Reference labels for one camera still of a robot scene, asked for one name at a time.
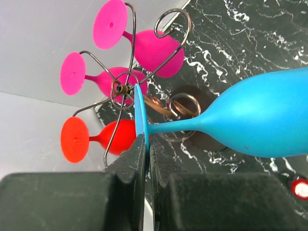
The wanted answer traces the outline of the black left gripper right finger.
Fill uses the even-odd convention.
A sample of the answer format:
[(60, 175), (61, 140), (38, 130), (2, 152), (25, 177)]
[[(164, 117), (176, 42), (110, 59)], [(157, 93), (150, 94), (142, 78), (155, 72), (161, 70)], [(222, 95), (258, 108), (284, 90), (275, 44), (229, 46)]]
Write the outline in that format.
[(287, 188), (265, 173), (190, 173), (153, 137), (150, 146), (156, 231), (302, 231)]

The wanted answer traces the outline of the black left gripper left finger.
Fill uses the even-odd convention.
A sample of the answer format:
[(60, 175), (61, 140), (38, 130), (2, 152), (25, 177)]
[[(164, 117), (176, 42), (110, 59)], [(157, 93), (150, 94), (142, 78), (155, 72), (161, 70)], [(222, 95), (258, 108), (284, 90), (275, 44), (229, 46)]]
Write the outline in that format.
[(141, 231), (146, 145), (139, 135), (104, 171), (14, 173), (0, 182), (3, 231)]

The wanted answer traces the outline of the blue wine glass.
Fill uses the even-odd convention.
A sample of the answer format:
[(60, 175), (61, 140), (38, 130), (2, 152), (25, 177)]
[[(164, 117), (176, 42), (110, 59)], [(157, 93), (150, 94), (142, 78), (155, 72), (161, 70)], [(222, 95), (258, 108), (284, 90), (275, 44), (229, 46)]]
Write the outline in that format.
[(135, 130), (156, 133), (200, 131), (243, 154), (265, 158), (308, 152), (307, 68), (268, 72), (225, 90), (199, 116), (149, 124), (140, 86), (134, 87)]

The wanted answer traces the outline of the red wine glass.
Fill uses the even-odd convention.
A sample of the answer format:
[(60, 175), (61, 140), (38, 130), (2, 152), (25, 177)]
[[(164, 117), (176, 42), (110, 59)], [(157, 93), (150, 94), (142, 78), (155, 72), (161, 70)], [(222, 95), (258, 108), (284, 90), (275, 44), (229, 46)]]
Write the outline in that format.
[[(106, 125), (100, 134), (90, 136), (88, 127), (81, 118), (76, 116), (68, 118), (63, 124), (60, 135), (60, 144), (64, 157), (71, 163), (82, 161), (89, 150), (91, 141), (98, 142), (106, 149), (115, 127), (116, 121)], [(131, 147), (135, 139), (135, 121), (121, 119), (109, 152), (120, 155)]]

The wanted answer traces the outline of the pink wine glass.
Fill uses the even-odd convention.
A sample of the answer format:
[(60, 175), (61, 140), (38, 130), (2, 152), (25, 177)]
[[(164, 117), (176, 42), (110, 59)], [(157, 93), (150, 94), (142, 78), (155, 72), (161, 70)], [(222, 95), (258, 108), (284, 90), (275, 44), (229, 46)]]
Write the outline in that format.
[[(125, 73), (117, 79), (121, 84), (125, 83), (128, 75), (126, 73), (128, 72), (128, 68), (111, 67), (109, 71), (114, 77), (118, 77), (120, 74)], [(128, 84), (134, 86), (137, 83), (135, 76), (138, 78), (139, 82), (145, 79), (145, 74), (141, 71), (132, 69), (132, 75), (129, 77)], [(60, 71), (60, 84), (63, 92), (69, 96), (77, 94), (81, 90), (85, 80), (96, 83), (106, 97), (109, 98), (111, 96), (112, 77), (105, 70), (97, 76), (86, 75), (86, 63), (83, 56), (79, 52), (70, 53), (64, 59)], [(142, 93), (146, 94), (148, 90), (147, 82), (141, 83), (140, 88)]]
[[(128, 9), (122, 0), (110, 0), (99, 10), (92, 30), (95, 45), (107, 50), (116, 45), (121, 37), (133, 43), (133, 35), (126, 32)], [(144, 30), (136, 34), (134, 56), (138, 63), (147, 71), (153, 72), (178, 47), (180, 43), (167, 35), (158, 38), (154, 30)], [(161, 78), (174, 76), (181, 69), (184, 61), (184, 49), (167, 61), (156, 75)]]

